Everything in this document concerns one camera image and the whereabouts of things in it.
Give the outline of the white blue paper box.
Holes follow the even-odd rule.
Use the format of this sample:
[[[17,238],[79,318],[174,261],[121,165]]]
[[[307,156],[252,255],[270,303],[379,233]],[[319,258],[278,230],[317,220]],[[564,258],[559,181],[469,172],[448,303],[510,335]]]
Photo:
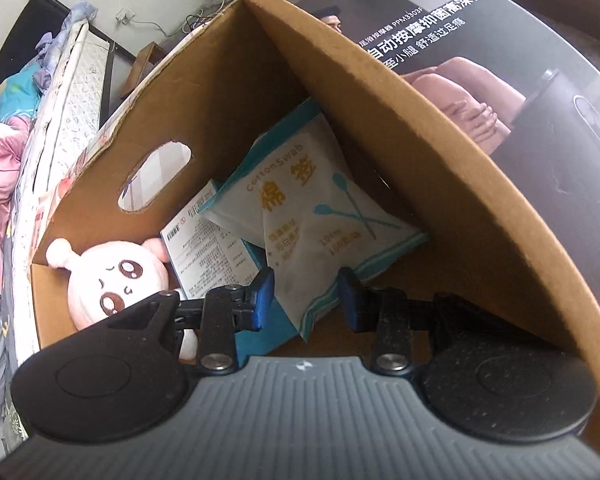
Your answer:
[[[246,286],[265,266],[261,248],[244,242],[201,213],[218,188],[216,182],[209,181],[160,232],[187,299],[201,298],[222,285]],[[297,330],[274,301],[262,330],[236,334],[238,361],[265,356],[295,336]]]

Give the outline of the cotton swab bag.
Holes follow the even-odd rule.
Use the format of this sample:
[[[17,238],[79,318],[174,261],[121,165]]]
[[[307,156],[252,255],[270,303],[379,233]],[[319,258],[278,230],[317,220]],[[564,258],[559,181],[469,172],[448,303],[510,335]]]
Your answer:
[[[336,306],[341,268],[367,282],[427,239],[354,182],[314,100],[259,136],[202,212],[264,250],[275,298],[302,338]]]

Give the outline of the pink round plush toy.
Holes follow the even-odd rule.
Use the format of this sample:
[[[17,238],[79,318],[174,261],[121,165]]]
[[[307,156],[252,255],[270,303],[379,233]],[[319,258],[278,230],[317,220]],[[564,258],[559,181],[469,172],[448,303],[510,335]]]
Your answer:
[[[162,290],[173,289],[185,297],[169,273],[170,257],[159,237],[140,244],[112,240],[80,254],[68,240],[56,238],[46,249],[46,261],[69,272],[68,309],[77,330]]]

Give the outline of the brown cardboard box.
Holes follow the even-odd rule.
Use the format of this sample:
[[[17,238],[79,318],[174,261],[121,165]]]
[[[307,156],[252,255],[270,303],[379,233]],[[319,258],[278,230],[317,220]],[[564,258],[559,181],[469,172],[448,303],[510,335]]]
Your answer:
[[[352,218],[374,205],[425,241],[367,279],[417,297],[456,292],[588,364],[600,393],[600,306],[564,246],[492,160],[416,90],[286,0],[237,0],[184,39],[119,107],[60,185],[31,283],[38,340],[72,334],[69,275],[46,250],[140,243],[224,181],[294,113],[308,128],[242,186],[276,271],[275,296],[309,335],[340,266],[396,231]],[[586,438],[600,451],[600,406]]]

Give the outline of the white mattress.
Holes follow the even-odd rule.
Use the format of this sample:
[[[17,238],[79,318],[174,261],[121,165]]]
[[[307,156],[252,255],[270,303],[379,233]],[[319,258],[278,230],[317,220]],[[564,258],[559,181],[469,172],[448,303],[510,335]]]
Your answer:
[[[73,24],[24,148],[4,240],[6,382],[40,348],[30,264],[56,186],[109,115],[112,47],[88,21]]]

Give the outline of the black headboard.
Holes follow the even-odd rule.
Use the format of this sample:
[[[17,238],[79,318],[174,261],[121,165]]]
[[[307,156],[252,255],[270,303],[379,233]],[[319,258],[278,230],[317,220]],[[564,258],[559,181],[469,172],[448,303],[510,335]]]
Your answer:
[[[0,47],[0,83],[33,58],[35,45],[46,32],[59,32],[68,13],[68,6],[59,0],[27,1]]]

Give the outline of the wall power socket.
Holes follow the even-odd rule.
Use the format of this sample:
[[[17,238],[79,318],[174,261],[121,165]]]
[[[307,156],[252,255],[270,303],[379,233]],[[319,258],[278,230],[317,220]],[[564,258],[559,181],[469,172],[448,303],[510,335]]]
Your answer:
[[[135,12],[131,9],[123,8],[116,14],[116,21],[120,25],[127,25],[133,21]]]

